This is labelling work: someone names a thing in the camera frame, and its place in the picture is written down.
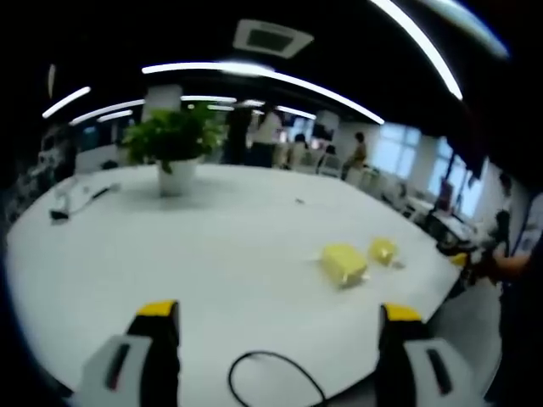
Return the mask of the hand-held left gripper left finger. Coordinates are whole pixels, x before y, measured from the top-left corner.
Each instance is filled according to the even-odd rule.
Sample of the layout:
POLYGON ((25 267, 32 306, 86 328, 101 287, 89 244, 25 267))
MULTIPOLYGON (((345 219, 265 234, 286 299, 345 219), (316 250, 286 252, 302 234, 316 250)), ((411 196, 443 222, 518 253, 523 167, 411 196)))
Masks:
POLYGON ((83 366, 73 406, 178 406, 179 303, 145 304, 83 366))

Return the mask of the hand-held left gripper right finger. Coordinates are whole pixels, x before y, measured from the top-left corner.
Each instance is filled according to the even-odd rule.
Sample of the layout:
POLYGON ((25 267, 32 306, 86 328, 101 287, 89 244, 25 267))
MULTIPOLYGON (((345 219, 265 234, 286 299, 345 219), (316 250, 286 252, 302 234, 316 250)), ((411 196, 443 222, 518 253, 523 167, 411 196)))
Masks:
POLYGON ((384 303, 379 311, 377 406, 483 406, 473 371, 446 340, 430 334, 420 315, 384 303))

